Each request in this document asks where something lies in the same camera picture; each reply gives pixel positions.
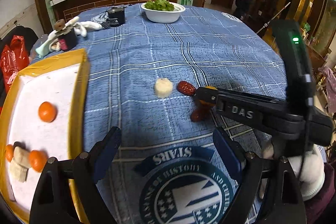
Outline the white gloved right hand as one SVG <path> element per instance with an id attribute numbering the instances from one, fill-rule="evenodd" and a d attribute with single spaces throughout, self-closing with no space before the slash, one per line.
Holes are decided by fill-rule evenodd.
<path id="1" fill-rule="evenodd" d="M 288 161 L 296 178 L 299 180 L 303 200 L 307 201 L 316 196 L 325 181 L 324 162 L 319 147 L 314 144 L 313 149 L 306 152 L 300 177 L 298 175 L 302 156 L 289 157 Z"/>

